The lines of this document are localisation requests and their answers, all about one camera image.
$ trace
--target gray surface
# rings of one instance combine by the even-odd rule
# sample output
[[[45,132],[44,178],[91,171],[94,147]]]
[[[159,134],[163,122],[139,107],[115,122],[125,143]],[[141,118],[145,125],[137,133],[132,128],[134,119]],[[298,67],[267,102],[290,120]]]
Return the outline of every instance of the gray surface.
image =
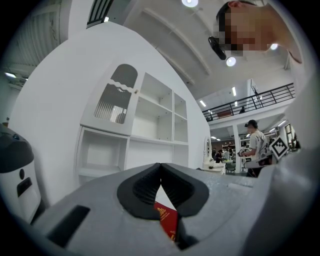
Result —
[[[134,218],[117,198],[119,184],[152,165],[97,178],[48,209],[35,223],[44,235],[74,206],[91,209],[67,249],[83,256],[102,255],[266,255],[301,222],[319,187],[317,150],[283,157],[264,167],[259,178],[219,175],[175,164],[203,181],[209,198],[196,216],[182,218],[187,235],[200,240],[180,251],[158,221]]]
[[[169,255],[179,249],[157,220],[131,216],[117,198],[119,184],[153,164],[94,179],[48,209],[34,224],[43,235],[76,205],[91,211],[75,232],[67,249],[87,256]]]
[[[209,188],[209,198],[200,212],[182,219],[186,233],[198,240],[206,238],[229,220],[257,181],[255,178],[193,170],[173,163],[168,165],[204,182]]]

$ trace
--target red booklet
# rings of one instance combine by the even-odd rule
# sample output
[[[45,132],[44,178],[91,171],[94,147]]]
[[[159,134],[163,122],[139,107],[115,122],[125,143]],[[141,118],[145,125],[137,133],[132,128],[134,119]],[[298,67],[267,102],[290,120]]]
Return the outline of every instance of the red booklet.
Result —
[[[154,208],[160,213],[160,224],[164,231],[171,238],[176,239],[176,229],[178,221],[178,213],[176,210],[168,208],[159,202],[154,203]]]

